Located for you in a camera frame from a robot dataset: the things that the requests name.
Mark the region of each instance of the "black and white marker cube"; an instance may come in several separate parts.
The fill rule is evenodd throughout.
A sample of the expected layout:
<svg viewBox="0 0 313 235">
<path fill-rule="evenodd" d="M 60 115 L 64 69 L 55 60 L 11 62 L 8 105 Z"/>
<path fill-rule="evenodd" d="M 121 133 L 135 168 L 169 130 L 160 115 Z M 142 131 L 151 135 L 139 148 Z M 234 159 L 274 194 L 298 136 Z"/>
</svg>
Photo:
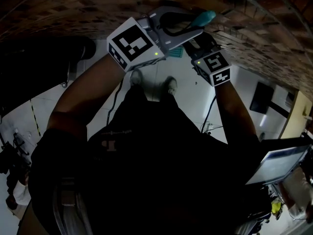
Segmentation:
<svg viewBox="0 0 313 235">
<path fill-rule="evenodd" d="M 125 72 L 154 64 L 164 57 L 134 18 L 129 18 L 108 36 L 107 49 Z"/>
<path fill-rule="evenodd" d="M 196 71 L 212 86 L 230 80 L 230 66 L 226 52 L 221 49 L 194 61 Z"/>
</svg>

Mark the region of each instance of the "laptop screen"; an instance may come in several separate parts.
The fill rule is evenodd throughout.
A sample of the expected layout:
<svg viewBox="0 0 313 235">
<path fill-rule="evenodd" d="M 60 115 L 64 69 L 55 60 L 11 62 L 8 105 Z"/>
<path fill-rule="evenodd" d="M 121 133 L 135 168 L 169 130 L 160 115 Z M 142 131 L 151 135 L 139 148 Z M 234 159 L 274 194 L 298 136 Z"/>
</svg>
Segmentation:
<svg viewBox="0 0 313 235">
<path fill-rule="evenodd" d="M 246 185 L 271 184 L 284 179 L 306 153 L 308 146 L 269 151 Z"/>
</svg>

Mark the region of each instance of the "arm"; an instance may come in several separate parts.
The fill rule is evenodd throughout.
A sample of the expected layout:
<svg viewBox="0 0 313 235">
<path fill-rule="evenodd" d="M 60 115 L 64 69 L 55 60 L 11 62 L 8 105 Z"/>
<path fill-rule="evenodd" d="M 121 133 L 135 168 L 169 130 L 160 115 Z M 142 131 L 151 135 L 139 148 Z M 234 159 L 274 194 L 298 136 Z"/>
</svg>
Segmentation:
<svg viewBox="0 0 313 235">
<path fill-rule="evenodd" d="M 231 82 L 216 86 L 215 92 L 228 144 L 242 144 L 256 135 L 252 119 Z"/>
<path fill-rule="evenodd" d="M 86 125 L 121 82 L 125 72 L 110 55 L 104 56 L 83 73 L 62 94 L 47 129 L 59 129 L 86 139 Z"/>
</svg>

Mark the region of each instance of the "white sneaker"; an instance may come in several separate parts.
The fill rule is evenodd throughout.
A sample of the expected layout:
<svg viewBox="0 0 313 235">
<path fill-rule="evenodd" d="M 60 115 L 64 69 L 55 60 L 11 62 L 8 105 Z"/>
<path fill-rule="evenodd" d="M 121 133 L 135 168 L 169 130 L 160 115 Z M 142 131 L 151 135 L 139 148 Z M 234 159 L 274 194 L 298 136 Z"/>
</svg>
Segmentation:
<svg viewBox="0 0 313 235">
<path fill-rule="evenodd" d="M 137 69 L 137 70 L 134 70 L 131 74 L 131 78 L 130 78 L 130 81 L 131 81 L 131 86 L 134 86 L 134 85 L 141 85 L 142 83 L 142 72 L 141 70 Z"/>
<path fill-rule="evenodd" d="M 171 95 L 175 95 L 177 91 L 177 81 L 172 76 L 167 77 L 165 81 L 165 86 L 167 86 L 167 92 Z"/>
</svg>

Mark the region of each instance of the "teal object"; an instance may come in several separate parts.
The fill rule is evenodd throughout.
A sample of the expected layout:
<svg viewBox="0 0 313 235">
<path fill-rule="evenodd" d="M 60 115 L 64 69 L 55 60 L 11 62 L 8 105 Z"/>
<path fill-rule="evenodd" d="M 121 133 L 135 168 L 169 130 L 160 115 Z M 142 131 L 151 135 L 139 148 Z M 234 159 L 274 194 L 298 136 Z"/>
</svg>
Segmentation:
<svg viewBox="0 0 313 235">
<path fill-rule="evenodd" d="M 178 46 L 175 49 L 170 50 L 169 56 L 181 58 L 183 51 L 184 51 L 184 48 L 181 46 Z"/>
<path fill-rule="evenodd" d="M 206 26 L 209 24 L 214 18 L 216 17 L 216 13 L 213 10 L 208 10 L 205 12 L 202 12 L 200 15 L 197 16 L 196 19 L 192 21 L 190 26 Z"/>
</svg>

